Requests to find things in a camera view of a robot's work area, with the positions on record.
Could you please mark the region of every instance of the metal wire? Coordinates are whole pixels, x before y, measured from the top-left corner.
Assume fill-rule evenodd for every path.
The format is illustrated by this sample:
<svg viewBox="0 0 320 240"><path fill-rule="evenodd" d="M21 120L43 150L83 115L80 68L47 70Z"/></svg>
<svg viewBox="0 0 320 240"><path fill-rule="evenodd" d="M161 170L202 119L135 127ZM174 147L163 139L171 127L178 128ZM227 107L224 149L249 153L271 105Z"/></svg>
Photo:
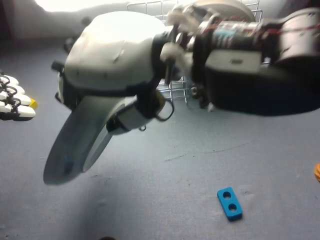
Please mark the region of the metal wire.
<svg viewBox="0 0 320 240"><path fill-rule="evenodd" d="M245 4L250 8L250 10L253 12L257 22L260 22L263 16L263 11L259 9L260 0L256 0L254 3L246 3L248 0L239 0L241 3ZM157 10L158 13L153 14L151 11L151 5L159 5ZM140 2L134 2L129 3L127 5L127 10L130 12L139 12L143 14L148 14L150 16L153 16L159 20L161 20L163 23L167 20L167 14L168 11L164 11L164 5L170 4L172 5L172 8L174 5L179 4L179 0L149 0L149 1L140 1ZM158 90L164 94L164 97L166 99L170 99L173 101L174 99L183 99L188 105L188 96L189 96L189 81L186 80L185 77L182 77L179 81L173 81L169 85L166 85L164 81L162 80L158 86Z"/></svg>

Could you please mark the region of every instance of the yellow object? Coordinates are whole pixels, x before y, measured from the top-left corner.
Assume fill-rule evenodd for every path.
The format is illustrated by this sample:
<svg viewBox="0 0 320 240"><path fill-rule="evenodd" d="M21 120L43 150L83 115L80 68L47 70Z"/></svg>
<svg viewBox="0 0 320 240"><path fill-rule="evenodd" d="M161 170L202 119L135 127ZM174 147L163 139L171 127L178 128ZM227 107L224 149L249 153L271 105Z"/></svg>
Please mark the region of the yellow object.
<svg viewBox="0 0 320 240"><path fill-rule="evenodd" d="M36 102L36 100L31 98L31 103L29 107L35 110L38 107L38 103Z"/></svg>
<svg viewBox="0 0 320 240"><path fill-rule="evenodd" d="M315 178L320 182L320 163L315 165L314 175L315 175Z"/></svg>

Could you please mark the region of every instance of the robotic arm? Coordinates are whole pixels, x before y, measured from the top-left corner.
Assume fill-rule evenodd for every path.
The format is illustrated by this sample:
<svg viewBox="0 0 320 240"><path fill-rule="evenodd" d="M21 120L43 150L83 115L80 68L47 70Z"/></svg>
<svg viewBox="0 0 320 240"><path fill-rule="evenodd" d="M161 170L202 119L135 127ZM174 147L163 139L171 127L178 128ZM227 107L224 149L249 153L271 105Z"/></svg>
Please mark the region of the robotic arm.
<svg viewBox="0 0 320 240"><path fill-rule="evenodd" d="M49 154L44 182L59 185L86 172L113 135L168 120L174 105L157 86L173 70L202 89L215 106L258 115L320 107L320 9L254 22L238 1L177 6L164 26L135 12L96 17L55 62L56 98L72 110ZM262 66L270 58L269 66ZM171 115L159 113L166 102Z"/></svg>

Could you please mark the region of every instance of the bright light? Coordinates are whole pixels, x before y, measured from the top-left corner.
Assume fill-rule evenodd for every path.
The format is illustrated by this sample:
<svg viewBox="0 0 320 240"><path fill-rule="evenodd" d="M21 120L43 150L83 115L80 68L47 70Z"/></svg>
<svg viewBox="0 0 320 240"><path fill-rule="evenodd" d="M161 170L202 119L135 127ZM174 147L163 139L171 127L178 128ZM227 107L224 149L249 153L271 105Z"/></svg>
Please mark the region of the bright light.
<svg viewBox="0 0 320 240"><path fill-rule="evenodd" d="M75 12L105 4L127 3L129 0L34 0L47 12Z"/></svg>

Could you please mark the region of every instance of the orange object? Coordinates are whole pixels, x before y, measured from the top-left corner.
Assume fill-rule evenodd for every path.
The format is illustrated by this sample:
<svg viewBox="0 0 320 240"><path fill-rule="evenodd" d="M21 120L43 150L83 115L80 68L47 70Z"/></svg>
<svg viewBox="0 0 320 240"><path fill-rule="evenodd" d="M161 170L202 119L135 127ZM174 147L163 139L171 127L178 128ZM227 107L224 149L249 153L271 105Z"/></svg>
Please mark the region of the orange object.
<svg viewBox="0 0 320 240"><path fill-rule="evenodd" d="M315 165L314 175L315 175L315 178L320 182L320 163Z"/></svg>

